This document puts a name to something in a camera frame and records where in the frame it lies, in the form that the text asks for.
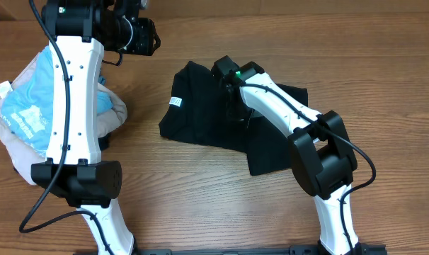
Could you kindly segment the black t-shirt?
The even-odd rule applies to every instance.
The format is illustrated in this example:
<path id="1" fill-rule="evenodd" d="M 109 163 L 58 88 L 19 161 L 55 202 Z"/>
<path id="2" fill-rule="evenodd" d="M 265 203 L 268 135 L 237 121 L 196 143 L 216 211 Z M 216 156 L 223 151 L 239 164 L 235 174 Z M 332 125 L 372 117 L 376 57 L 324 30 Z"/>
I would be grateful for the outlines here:
<path id="1" fill-rule="evenodd" d="M 169 107 L 159 123 L 160 136 L 243 152 L 252 176 L 289 169 L 284 135 L 257 112 L 248 113 L 245 120 L 228 119 L 224 95 L 207 67 L 189 61 L 174 76 Z"/>

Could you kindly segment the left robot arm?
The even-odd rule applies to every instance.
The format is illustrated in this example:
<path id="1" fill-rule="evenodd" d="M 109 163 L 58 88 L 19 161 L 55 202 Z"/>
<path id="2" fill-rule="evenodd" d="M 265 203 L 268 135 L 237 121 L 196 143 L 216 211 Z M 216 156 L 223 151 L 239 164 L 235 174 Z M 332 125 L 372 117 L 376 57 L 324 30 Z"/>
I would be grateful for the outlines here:
<path id="1" fill-rule="evenodd" d="M 120 162 L 101 158 L 97 91 L 105 51 L 150 56 L 159 48 L 154 22 L 139 16 L 148 4 L 48 1 L 33 12 L 50 43 L 54 91 L 50 143 L 31 176 L 85 219 L 99 254 L 139 253 L 118 202 Z"/>

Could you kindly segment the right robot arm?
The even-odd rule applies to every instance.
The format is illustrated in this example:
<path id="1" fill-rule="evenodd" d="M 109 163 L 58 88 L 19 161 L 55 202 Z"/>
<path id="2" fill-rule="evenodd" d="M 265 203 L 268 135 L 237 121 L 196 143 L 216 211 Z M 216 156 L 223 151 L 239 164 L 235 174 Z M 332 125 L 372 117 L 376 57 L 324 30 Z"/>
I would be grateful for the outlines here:
<path id="1" fill-rule="evenodd" d="M 358 150 L 342 118 L 298 102 L 255 62 L 240 67 L 224 56 L 212 75 L 227 89 L 232 108 L 250 108 L 270 121 L 286 138 L 297 183 L 313 197 L 321 233 L 322 254 L 357 254 L 360 242 L 353 227 L 350 194 Z"/>

